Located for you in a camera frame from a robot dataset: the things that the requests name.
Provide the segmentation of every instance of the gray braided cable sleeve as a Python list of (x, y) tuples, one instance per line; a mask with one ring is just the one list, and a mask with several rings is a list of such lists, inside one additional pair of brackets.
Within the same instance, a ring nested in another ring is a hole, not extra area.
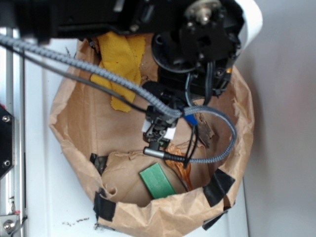
[[(1, 35), (1, 34), (0, 34), (0, 44), (4, 45), (5, 47), (16, 47), (24, 51), (28, 51), (28, 52), (31, 52), (31, 53), (34, 53), (34, 54), (37, 54), (37, 55), (61, 62), (61, 63), (65, 63), (70, 66), (74, 66), (76, 68), (107, 78), (108, 80), (114, 83), (117, 83), (123, 87), (126, 87), (127, 89), (134, 91), (136, 94), (138, 94), (139, 96), (147, 100), (149, 103), (151, 103), (153, 106), (155, 106), (159, 112), (165, 115), (168, 115), (170, 117), (180, 118), (183, 115), (187, 116), (187, 115), (192, 115), (195, 113), (209, 113), (221, 118), (228, 125), (228, 127), (230, 128), (232, 132), (232, 138), (228, 144), (228, 147), (218, 156), (215, 156), (212, 158), (194, 158), (190, 160), (191, 163), (213, 163), (213, 162), (221, 161), (229, 154), (229, 152), (232, 150), (235, 144), (235, 141), (237, 138), (237, 132), (236, 132), (234, 124), (224, 113), (214, 108), (207, 107), (207, 106), (192, 106), (192, 107), (184, 108), (183, 112), (180, 110), (175, 110), (165, 105), (162, 101), (160, 101), (157, 97), (155, 97), (152, 93), (145, 90), (144, 88), (128, 81), (127, 79), (123, 77), (120, 77), (114, 73), (111, 73), (106, 69), (102, 69), (98, 67), (97, 65), (94, 65), (94, 64), (91, 64), (79, 59), (68, 57), (67, 55), (40, 47), (35, 44), (25, 42), (21, 39), (14, 39), (12, 37)], [(177, 161), (182, 161), (182, 159), (184, 158), (179, 157), (179, 158), (174, 158), (174, 159)]]

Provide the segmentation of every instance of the black wire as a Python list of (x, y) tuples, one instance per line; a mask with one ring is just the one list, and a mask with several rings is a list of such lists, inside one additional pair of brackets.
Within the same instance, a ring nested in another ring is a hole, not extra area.
[(208, 105), (213, 95), (213, 74), (214, 74), (214, 62), (208, 62), (206, 65), (205, 76), (205, 100), (203, 105)]
[(197, 149), (197, 147), (198, 147), (198, 137), (199, 137), (198, 125), (193, 126), (193, 127), (195, 127), (195, 129), (194, 129), (194, 134), (195, 134), (195, 136), (196, 136), (196, 140), (195, 140), (195, 142), (194, 142), (193, 150), (192, 150), (192, 152), (191, 152), (189, 158), (186, 159), (186, 160), (184, 161), (184, 163), (183, 163), (183, 167), (184, 167), (185, 169), (187, 168), (187, 166), (188, 166), (190, 160), (191, 160), (192, 157), (193, 157), (194, 152), (196, 151), (196, 149)]
[(10, 237), (13, 237), (13, 235), (14, 235), (15, 233), (19, 232), (19, 231), (22, 229), (22, 227), (23, 227), (23, 225), (24, 225), (24, 223), (25, 223), (25, 221), (26, 221), (27, 219), (28, 219), (27, 216), (23, 217), (22, 222), (21, 222), (21, 224), (19, 225), (19, 227), (18, 227), (17, 229), (15, 229), (14, 231), (12, 231), (12, 232), (9, 234)]
[(12, 52), (14, 52), (14, 53), (20, 55), (21, 57), (23, 57), (23, 58), (25, 58), (25, 59), (27, 59), (27, 60), (29, 60), (29, 61), (31, 61), (31, 62), (33, 62), (33, 63), (39, 65), (39, 66), (41, 66), (41, 67), (43, 67), (43, 68), (46, 68), (46, 69), (48, 69), (48, 70), (50, 70), (50, 71), (52, 71), (52, 72), (54, 72), (54, 73), (56, 73), (56, 74), (59, 74), (59, 75), (61, 75), (61, 76), (66, 77), (66, 78), (70, 78), (70, 79), (79, 81), (79, 82), (81, 82), (81, 83), (87, 84), (87, 85), (92, 86), (92, 87), (94, 87), (94, 88), (96, 88), (96, 89), (99, 89), (99, 90), (101, 90), (101, 91), (104, 91), (104, 92), (106, 92), (106, 93), (108, 93), (108, 94), (110, 94), (110, 95), (116, 97), (117, 99), (121, 100), (123, 103), (127, 104), (127, 105), (130, 106), (131, 108), (133, 108), (133, 109), (135, 109), (135, 110), (137, 110), (137, 111), (139, 111), (139, 112), (146, 113), (146, 110), (144, 110), (144, 109), (142, 109), (142, 108), (140, 108), (140, 107), (138, 107), (138, 106), (136, 106), (136, 105), (130, 103), (130, 102), (129, 102), (128, 100), (126, 100), (124, 97), (122, 97), (121, 95), (117, 94), (116, 92), (114, 92), (114, 91), (112, 91), (112, 90), (110, 90), (110, 89), (107, 89), (107, 88), (105, 88), (105, 87), (103, 87), (103, 86), (101, 86), (101, 85), (98, 85), (98, 84), (96, 84), (96, 83), (94, 83), (94, 82), (92, 82), (92, 81), (89, 81), (89, 80), (86, 80), (86, 79), (83, 79), (83, 78), (74, 76), (74, 75), (69, 74), (69, 73), (66, 73), (66, 72), (64, 72), (64, 71), (62, 71), (62, 70), (59, 70), (59, 69), (57, 69), (57, 68), (54, 68), (54, 67), (52, 67), (52, 66), (50, 66), (50, 65), (48, 65), (48, 64), (46, 64), (46, 63), (43, 63), (43, 62), (41, 62), (41, 61), (39, 61), (39, 60), (36, 60), (36, 59), (34, 59), (34, 58), (32, 58), (32, 57), (30, 57), (30, 56), (24, 54), (24, 53), (19, 52), (19, 51), (15, 50), (14, 48), (8, 47), (8, 46), (6, 46), (6, 45), (2, 45), (2, 46), (5, 47), (5, 48), (7, 48), (8, 50), (10, 50), (10, 51), (12, 51)]
[(196, 126), (192, 126), (191, 138), (190, 138), (190, 141), (189, 141), (189, 146), (188, 146), (188, 149), (187, 149), (187, 152), (186, 152), (185, 160), (187, 160), (189, 158), (189, 152), (190, 152), (190, 148), (191, 148), (191, 145), (192, 145), (192, 142), (193, 142), (195, 129), (196, 129)]

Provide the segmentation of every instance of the white plastic part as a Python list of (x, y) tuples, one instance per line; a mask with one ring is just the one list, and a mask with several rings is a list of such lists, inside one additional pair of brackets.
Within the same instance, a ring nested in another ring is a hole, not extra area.
[[(142, 128), (142, 132), (147, 132), (147, 130), (150, 128), (152, 124), (145, 120), (143, 123), (143, 128)], [(168, 139), (168, 140), (172, 140), (174, 138), (174, 134), (176, 133), (176, 127), (174, 128), (167, 128), (167, 132), (166, 134), (163, 136), (163, 138)]]
[(261, 31), (263, 18), (261, 10), (254, 0), (235, 1), (242, 8), (243, 18), (245, 20), (245, 24), (239, 34), (239, 38), (241, 41), (241, 50), (244, 50)]

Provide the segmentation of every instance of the black bracket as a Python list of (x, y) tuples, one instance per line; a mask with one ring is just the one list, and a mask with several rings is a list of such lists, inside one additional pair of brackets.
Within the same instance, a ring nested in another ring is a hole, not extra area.
[(13, 167), (13, 116), (0, 106), (0, 179)]

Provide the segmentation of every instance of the paper bag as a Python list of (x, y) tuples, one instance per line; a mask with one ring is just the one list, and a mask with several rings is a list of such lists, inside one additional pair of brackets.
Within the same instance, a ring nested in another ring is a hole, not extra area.
[[(157, 79), (157, 65), (151, 56), (150, 36), (141, 63), (143, 80)], [(80, 42), (78, 59), (98, 64), (100, 58), (87, 41)], [(86, 79), (90, 74), (70, 67), (69, 73)], [(227, 92), (212, 98), (209, 106), (226, 113), (237, 129), (237, 141), (229, 156), (213, 164), (192, 164), (194, 190), (186, 192), (175, 173), (162, 160), (142, 154), (148, 144), (142, 139), (145, 115), (111, 108), (110, 96), (97, 89), (64, 79), (54, 99), (49, 126), (82, 185), (94, 202), (100, 225), (132, 236), (179, 237), (202, 226), (232, 207), (249, 158), (254, 127), (251, 93), (236, 68)], [(136, 96), (134, 103), (146, 108)], [(210, 148), (199, 144), (195, 157), (221, 153), (231, 133), (216, 117), (205, 115), (214, 131)], [(179, 120), (172, 141), (185, 152), (191, 129)], [(90, 155), (109, 156), (102, 176), (90, 162)], [(176, 195), (152, 200), (139, 172), (160, 163)]]

